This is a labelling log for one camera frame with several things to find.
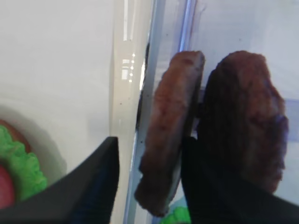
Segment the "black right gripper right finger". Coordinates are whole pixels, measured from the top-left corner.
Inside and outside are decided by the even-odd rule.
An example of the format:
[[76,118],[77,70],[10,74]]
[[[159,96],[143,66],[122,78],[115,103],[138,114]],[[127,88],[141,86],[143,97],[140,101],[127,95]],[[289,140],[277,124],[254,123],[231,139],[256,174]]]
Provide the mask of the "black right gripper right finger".
[[232,174],[193,137],[182,142],[181,179],[193,224],[297,224],[298,206]]

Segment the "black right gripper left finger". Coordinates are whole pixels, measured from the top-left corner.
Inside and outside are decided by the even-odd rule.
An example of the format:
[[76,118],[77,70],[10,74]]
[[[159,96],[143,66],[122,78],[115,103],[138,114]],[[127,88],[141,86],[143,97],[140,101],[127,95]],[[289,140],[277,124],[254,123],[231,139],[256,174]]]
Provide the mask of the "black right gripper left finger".
[[118,138],[108,137],[78,167],[35,196],[4,209],[2,224],[108,224],[120,175]]

